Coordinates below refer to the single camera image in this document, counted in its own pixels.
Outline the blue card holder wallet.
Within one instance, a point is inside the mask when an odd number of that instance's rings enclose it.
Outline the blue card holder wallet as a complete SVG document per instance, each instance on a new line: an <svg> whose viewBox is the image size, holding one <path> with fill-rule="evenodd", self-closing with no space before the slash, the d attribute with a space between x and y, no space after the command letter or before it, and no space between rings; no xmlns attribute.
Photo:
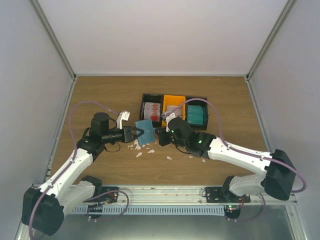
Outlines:
<svg viewBox="0 0 320 240"><path fill-rule="evenodd" d="M150 119L136 121L135 127L144 130L145 142L138 142L138 144L140 146L150 144L156 140L155 139L155 131L153 128L153 123Z"/></svg>

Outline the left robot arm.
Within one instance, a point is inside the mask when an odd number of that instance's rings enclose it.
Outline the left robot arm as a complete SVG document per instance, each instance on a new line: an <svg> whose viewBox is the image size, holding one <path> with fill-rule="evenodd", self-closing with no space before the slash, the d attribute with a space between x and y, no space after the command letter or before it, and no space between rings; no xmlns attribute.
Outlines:
<svg viewBox="0 0 320 240"><path fill-rule="evenodd" d="M91 125L75 144L70 157L45 183L37 189L30 187L23 196L21 222L28 226L30 239L33 231L54 235L65 217L84 201L98 202L103 197L103 189L94 183L94 178L81 180L72 186L80 174L89 167L106 149L107 144L130 143L144 134L135 126L123 126L130 113L123 111L110 128L112 118L105 112L94 114Z"/></svg>

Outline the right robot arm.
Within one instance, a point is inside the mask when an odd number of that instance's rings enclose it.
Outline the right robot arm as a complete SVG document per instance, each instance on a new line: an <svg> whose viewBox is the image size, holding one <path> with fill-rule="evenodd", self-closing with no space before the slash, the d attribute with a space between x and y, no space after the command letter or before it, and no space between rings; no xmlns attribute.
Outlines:
<svg viewBox="0 0 320 240"><path fill-rule="evenodd" d="M166 127L157 128L155 133L161 146L173 144L194 157L223 161L250 171L251 175L226 178L221 196L228 203L246 194L259 193L287 201L293 193L297 171L283 150L256 151L232 145L213 134L194 130L180 117L173 118Z"/></svg>

